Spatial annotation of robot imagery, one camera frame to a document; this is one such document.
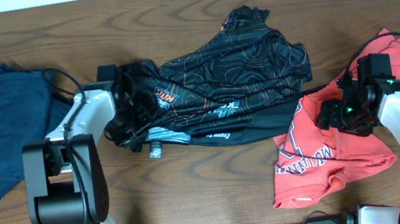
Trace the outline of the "red printed t-shirt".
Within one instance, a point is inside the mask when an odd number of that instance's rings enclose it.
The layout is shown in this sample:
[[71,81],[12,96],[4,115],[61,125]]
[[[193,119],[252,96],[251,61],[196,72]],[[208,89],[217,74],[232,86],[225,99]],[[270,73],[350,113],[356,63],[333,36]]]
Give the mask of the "red printed t-shirt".
[[[400,80],[400,38],[386,28],[361,55],[389,54],[392,75]],[[274,207],[307,207],[348,182],[385,171],[397,156],[376,136],[344,134],[318,126],[323,101],[342,98],[338,81],[301,97],[285,134],[276,136],[279,157],[274,172]]]

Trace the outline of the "black patterned jersey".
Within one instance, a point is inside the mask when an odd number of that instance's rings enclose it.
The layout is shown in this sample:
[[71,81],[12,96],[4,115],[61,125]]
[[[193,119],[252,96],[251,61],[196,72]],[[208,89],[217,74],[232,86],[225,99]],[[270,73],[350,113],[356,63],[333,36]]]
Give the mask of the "black patterned jersey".
[[285,133],[312,71],[305,46],[269,27],[268,15],[241,6],[194,52],[160,65],[118,66],[118,76],[136,76],[152,106],[146,139],[125,148],[137,152],[155,141],[235,146]]

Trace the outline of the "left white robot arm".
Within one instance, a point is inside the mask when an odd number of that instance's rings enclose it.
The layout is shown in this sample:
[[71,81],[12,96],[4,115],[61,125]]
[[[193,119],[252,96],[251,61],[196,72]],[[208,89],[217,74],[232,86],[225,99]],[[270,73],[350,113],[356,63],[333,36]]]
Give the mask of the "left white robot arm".
[[120,112],[134,105],[134,80],[125,75],[79,87],[56,129],[23,148],[32,224],[117,224],[97,151]]

